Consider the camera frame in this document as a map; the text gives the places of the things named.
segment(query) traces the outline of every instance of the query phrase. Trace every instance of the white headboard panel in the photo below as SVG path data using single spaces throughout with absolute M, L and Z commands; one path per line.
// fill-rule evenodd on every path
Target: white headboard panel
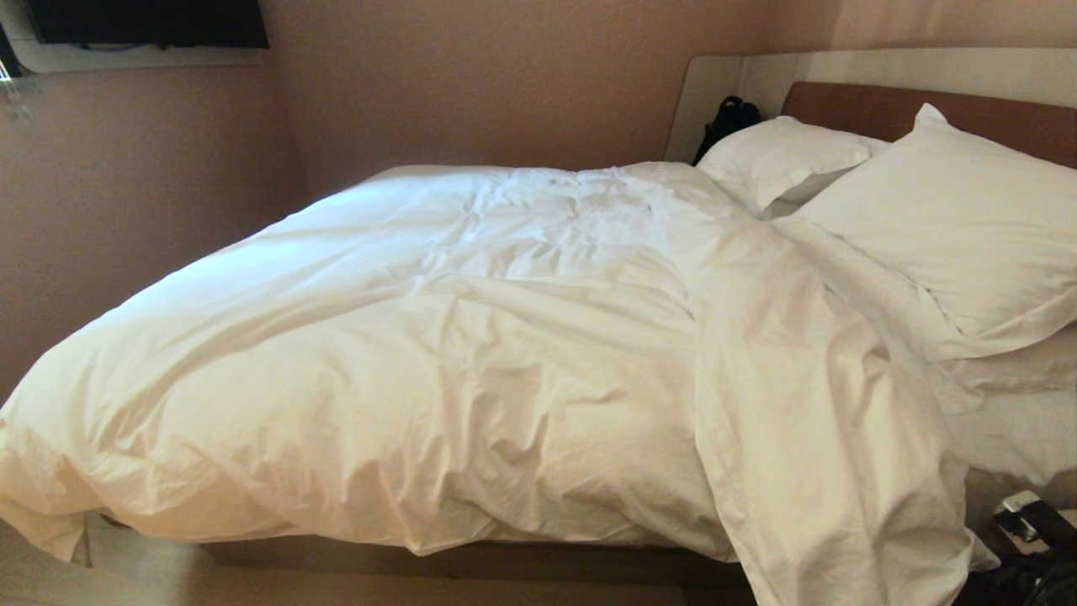
M 709 74 L 740 61 L 736 88 Z M 726 95 L 740 95 L 764 115 L 781 111 L 797 80 L 876 84 L 1077 108 L 1077 48 L 893 48 L 747 57 L 696 57 L 666 147 L 669 161 L 691 161 L 703 125 Z

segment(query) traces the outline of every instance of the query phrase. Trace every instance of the bag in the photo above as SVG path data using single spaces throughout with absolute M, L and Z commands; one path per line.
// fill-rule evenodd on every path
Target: bag
M 699 151 L 696 152 L 696 159 L 691 161 L 691 165 L 699 164 L 699 160 L 703 159 L 703 155 L 718 140 L 760 122 L 763 122 L 763 116 L 759 115 L 759 108 L 752 103 L 745 103 L 744 99 L 740 97 L 732 95 L 726 97 L 726 100 L 722 101 L 718 107 L 718 115 L 714 117 L 714 122 L 707 125 L 703 142 L 700 143 Z
M 970 573 L 962 595 L 969 604 L 1029 604 L 1073 606 L 1077 604 L 1077 561 L 1052 551 L 999 553 L 1002 566 L 987 573 Z

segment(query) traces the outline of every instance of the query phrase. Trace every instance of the pillowcase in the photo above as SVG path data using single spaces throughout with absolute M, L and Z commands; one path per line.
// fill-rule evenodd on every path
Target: pillowcase
M 797 211 L 919 292 L 931 361 L 1043 341 L 1077 321 L 1077 170 L 950 126 L 913 131 Z
M 719 140 L 697 168 L 759 215 L 779 197 L 803 203 L 889 145 L 783 115 Z M 791 189 L 793 199 L 785 195 Z
M 791 203 L 782 198 L 778 198 L 770 202 L 767 208 L 760 209 L 755 202 L 744 201 L 747 192 L 743 187 L 738 187 L 735 183 L 716 181 L 715 184 L 719 189 L 726 192 L 729 198 L 737 203 L 737 206 L 743 208 L 749 214 L 755 216 L 760 221 L 771 221 L 780 216 L 787 216 L 793 214 L 797 210 L 800 210 L 799 203 Z

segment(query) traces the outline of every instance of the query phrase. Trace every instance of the cable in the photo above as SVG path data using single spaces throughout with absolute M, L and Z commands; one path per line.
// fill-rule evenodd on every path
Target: cable
M 1029 594 L 1022 606 L 1048 606 L 1048 600 L 1057 595 L 1064 589 L 1077 587 L 1077 577 L 1069 576 L 1059 581 L 1054 587 L 1048 587 L 1055 575 L 1059 574 L 1060 564 L 1055 564 L 1051 572 L 1036 586 L 1036 589 Z
M 1054 595 L 1062 593 L 1064 590 L 1077 588 L 1077 577 L 1068 577 L 1059 581 L 1059 584 L 1045 591 L 1038 600 L 1033 602 L 1030 606 L 1049 606 L 1050 598 Z

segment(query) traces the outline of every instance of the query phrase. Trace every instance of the black backpack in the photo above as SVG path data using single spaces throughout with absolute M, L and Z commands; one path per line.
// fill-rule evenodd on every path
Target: black backpack
M 714 122 L 707 125 L 703 142 L 699 144 L 699 151 L 696 152 L 696 159 L 691 160 L 691 165 L 699 164 L 711 145 L 718 142 L 719 139 L 760 122 L 763 122 L 763 116 L 759 115 L 757 107 L 745 103 L 744 99 L 740 97 L 732 95 L 726 97 L 726 100 L 722 101 L 718 107 L 718 115 L 714 117 Z

